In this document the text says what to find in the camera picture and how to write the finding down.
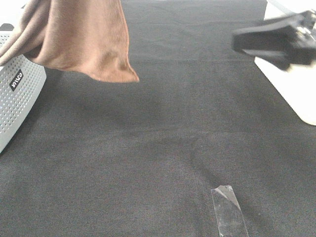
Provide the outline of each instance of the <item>perforated plastic surface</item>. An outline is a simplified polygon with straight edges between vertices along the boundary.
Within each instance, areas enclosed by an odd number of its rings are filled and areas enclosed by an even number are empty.
[[[10,32],[0,32],[0,47]],[[22,79],[10,87],[21,70]],[[4,149],[35,103],[46,80],[43,66],[32,63],[23,55],[0,67],[0,152]]]

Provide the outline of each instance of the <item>white object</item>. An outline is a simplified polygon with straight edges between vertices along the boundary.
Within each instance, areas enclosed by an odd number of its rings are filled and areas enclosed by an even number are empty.
[[[7,12],[5,5],[0,11],[0,26],[4,23],[14,26],[22,13],[23,5],[16,11],[9,7]],[[0,31],[0,47],[10,37],[10,33]],[[31,110],[45,80],[44,67],[32,63],[23,55],[0,67],[0,153]]]
[[[316,0],[268,0],[265,19],[316,10]],[[291,65],[282,71],[256,58],[255,63],[304,122],[316,125],[316,62],[311,66]]]

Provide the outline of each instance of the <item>brown cloth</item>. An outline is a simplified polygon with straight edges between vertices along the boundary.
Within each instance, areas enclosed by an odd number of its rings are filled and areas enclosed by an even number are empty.
[[[45,67],[100,81],[138,81],[128,46],[120,0],[30,0],[0,48],[0,65],[24,54]]]

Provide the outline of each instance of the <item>black tablecloth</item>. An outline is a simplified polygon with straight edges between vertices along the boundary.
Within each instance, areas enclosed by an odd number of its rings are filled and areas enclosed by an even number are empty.
[[[266,2],[122,4],[141,82],[46,70],[0,156],[0,236],[216,237],[219,185],[249,236],[316,236],[316,127],[231,50]]]

